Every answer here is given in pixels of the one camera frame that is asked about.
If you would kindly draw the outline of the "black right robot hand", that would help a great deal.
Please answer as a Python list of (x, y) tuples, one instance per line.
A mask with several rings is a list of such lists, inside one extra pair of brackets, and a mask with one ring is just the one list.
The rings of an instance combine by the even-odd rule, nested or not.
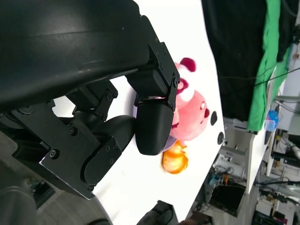
[(158, 200), (157, 204), (139, 220), (137, 225), (176, 225), (177, 223), (173, 206)]

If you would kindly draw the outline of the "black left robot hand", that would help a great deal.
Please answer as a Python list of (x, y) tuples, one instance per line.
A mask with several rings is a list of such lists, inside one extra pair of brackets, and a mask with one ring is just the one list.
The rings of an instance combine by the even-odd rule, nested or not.
[(179, 81), (132, 0), (0, 3), (0, 129), (61, 190), (92, 199), (132, 139), (159, 154)]

